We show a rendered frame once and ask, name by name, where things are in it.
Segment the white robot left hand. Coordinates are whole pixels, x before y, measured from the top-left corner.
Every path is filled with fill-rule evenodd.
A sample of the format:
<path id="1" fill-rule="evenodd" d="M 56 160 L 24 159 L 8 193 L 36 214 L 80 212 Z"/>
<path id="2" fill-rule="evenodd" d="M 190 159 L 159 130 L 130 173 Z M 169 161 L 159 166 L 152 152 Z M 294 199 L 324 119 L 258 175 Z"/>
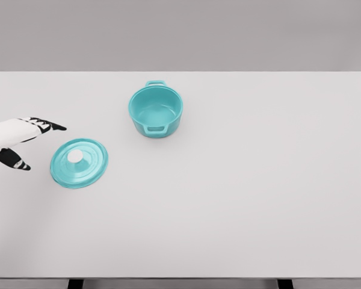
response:
<path id="1" fill-rule="evenodd" d="M 12 150 L 49 131 L 65 131 L 65 126 L 38 117 L 12 118 L 0 122 L 0 163 L 17 170 L 31 170 L 23 158 Z"/>

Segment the turquoise pot lid white knob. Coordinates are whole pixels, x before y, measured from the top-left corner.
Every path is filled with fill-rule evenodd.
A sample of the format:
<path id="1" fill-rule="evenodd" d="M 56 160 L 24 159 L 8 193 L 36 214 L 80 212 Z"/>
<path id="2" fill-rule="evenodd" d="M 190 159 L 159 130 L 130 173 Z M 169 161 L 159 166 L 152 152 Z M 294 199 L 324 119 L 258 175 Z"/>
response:
<path id="1" fill-rule="evenodd" d="M 107 166 L 108 151 L 102 143 L 90 138 L 76 138 L 55 151 L 50 174 L 62 187 L 83 188 L 96 182 Z"/>

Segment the turquoise pot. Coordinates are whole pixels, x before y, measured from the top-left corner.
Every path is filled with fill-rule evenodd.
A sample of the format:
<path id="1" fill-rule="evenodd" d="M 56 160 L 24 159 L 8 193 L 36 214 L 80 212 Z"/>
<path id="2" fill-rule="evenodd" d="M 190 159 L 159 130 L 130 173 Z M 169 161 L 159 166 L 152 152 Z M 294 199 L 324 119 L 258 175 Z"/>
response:
<path id="1" fill-rule="evenodd" d="M 183 100 L 165 81 L 151 80 L 132 95 L 128 111 L 141 135 L 164 138 L 178 129 L 183 113 Z"/>

